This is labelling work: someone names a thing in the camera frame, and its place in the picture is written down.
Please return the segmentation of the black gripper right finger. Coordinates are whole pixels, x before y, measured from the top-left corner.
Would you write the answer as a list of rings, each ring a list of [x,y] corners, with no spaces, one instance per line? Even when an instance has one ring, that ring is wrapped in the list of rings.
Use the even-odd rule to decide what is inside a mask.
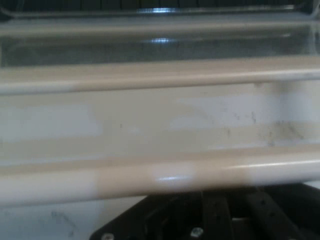
[[[318,240],[320,190],[304,183],[239,190],[240,240]]]

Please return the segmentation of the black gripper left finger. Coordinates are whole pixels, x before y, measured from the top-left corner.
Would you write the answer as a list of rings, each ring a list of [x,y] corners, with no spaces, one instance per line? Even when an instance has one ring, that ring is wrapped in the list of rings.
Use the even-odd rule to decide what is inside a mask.
[[[91,234],[91,240],[233,240],[227,198],[217,192],[150,195]]]

